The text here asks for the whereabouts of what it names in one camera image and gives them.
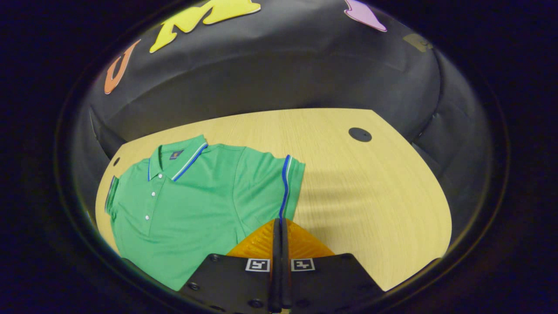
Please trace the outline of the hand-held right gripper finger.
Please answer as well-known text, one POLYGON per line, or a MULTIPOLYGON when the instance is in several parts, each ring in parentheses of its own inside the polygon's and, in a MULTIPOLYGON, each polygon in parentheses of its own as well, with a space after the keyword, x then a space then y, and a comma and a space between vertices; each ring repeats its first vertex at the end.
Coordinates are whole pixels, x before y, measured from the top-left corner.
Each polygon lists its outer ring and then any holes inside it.
POLYGON ((265 223, 230 255, 209 254, 179 294, 217 314, 281 311, 282 220, 265 223))
POLYGON ((353 254, 333 254, 281 219, 281 305, 291 314, 350 314, 383 294, 353 254))

